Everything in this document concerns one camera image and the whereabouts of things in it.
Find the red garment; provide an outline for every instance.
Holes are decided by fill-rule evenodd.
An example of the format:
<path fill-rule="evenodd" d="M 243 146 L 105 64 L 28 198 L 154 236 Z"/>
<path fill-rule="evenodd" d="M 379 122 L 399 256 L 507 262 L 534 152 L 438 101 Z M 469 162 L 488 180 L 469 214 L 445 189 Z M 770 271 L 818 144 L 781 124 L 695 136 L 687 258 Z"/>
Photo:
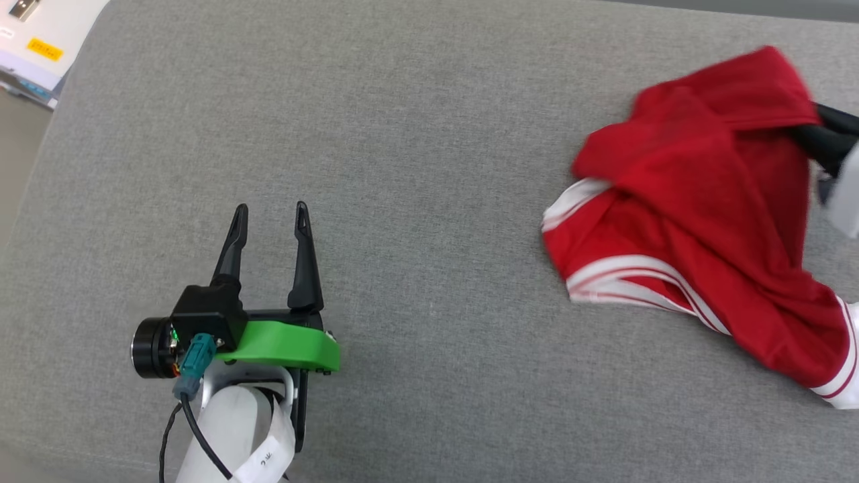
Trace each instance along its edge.
<path fill-rule="evenodd" d="M 859 407 L 850 307 L 802 270 L 807 157 L 779 129 L 819 123 L 773 47 L 645 89 L 629 120 L 588 138 L 582 180 L 545 212 L 570 297 L 696 315 L 833 406 Z"/>

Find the gray upholstery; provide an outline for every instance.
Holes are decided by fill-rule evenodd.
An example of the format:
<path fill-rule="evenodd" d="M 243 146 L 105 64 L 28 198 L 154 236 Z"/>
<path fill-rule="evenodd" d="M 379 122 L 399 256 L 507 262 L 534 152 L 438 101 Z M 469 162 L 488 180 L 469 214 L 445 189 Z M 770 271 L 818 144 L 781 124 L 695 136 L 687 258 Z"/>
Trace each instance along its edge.
<path fill-rule="evenodd" d="M 210 276 L 241 202 L 245 305 L 284 306 L 304 199 L 344 367 L 311 378 L 294 481 L 854 480 L 859 413 L 692 318 L 570 303 L 539 223 L 639 89 L 773 44 L 859 111 L 857 40 L 578 0 L 114 0 L 0 265 L 0 449 L 154 481 L 174 401 L 134 329 Z M 809 229 L 809 270 L 859 299 L 859 243 Z"/>

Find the cable connector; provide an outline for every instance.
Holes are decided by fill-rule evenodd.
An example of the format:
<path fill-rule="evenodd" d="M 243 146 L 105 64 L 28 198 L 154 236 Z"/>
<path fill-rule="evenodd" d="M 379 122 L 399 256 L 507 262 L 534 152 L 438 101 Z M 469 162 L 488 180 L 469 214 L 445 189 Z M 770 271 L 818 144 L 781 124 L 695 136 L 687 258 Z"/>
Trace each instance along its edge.
<path fill-rule="evenodd" d="M 198 333 L 194 336 L 179 366 L 179 379 L 173 386 L 173 396 L 176 399 L 181 400 L 183 394 L 188 394 L 188 400 L 194 400 L 197 397 L 200 379 L 215 358 L 216 350 L 217 344 L 211 335 Z"/>

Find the black cable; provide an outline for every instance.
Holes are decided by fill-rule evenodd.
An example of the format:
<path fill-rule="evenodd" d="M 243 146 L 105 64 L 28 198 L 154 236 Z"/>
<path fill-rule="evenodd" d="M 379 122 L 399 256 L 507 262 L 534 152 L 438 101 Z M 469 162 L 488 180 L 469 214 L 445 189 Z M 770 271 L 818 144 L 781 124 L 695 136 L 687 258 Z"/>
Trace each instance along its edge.
<path fill-rule="evenodd" d="M 167 436 L 170 435 L 170 430 L 173 428 L 173 423 L 176 422 L 176 414 L 182 410 L 182 403 L 173 408 L 170 413 L 170 419 L 167 420 L 167 428 L 164 429 L 164 436 L 161 438 L 161 453 L 158 454 L 158 483 L 164 483 L 164 455 L 167 454 Z"/>
<path fill-rule="evenodd" d="M 217 457 L 215 451 L 211 446 L 209 446 L 209 443 L 206 442 L 206 438 L 200 431 L 199 426 L 197 426 L 197 420 L 194 418 L 194 413 L 191 411 L 191 403 L 188 402 L 188 394 L 182 393 L 180 399 L 182 401 L 182 410 L 185 411 L 185 419 L 188 420 L 188 425 L 191 426 L 191 432 L 194 433 L 194 437 L 197 439 L 197 442 L 200 443 L 200 448 L 203 449 L 203 452 L 209 457 L 212 464 L 217 467 L 223 477 L 226 478 L 227 481 L 230 481 L 233 478 L 233 474 L 229 472 L 221 459 Z"/>

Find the green 3d-printed part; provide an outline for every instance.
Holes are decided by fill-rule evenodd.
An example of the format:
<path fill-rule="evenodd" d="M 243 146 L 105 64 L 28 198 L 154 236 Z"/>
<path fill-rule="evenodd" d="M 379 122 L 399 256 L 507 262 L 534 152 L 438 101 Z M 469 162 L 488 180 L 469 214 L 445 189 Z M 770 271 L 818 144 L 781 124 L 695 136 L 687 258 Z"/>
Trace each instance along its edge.
<path fill-rule="evenodd" d="M 279 321 L 249 321 L 238 348 L 215 358 L 291 369 L 340 370 L 340 347 L 328 334 Z"/>

